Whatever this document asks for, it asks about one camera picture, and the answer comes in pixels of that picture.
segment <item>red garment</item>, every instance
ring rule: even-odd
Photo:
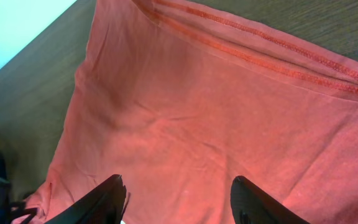
[[[182,0],[98,0],[42,222],[112,174],[124,221],[234,223],[237,175],[311,223],[358,223],[358,62]]]

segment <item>light blue surface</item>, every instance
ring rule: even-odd
[[[0,69],[75,0],[0,0]]]

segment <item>red fabric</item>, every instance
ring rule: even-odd
[[[98,0],[46,182],[51,219],[112,174],[124,221],[234,223],[244,175],[311,223],[358,223],[358,63],[181,0]]]

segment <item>dark wooden surface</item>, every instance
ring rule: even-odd
[[[358,1],[196,0],[358,61]],[[95,0],[78,0],[0,70],[0,151],[13,197],[44,180],[85,58]]]

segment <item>cloth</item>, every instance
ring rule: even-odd
[[[98,0],[39,222],[112,174],[135,223],[234,223],[243,175],[311,223],[358,223],[358,63],[182,0]]]

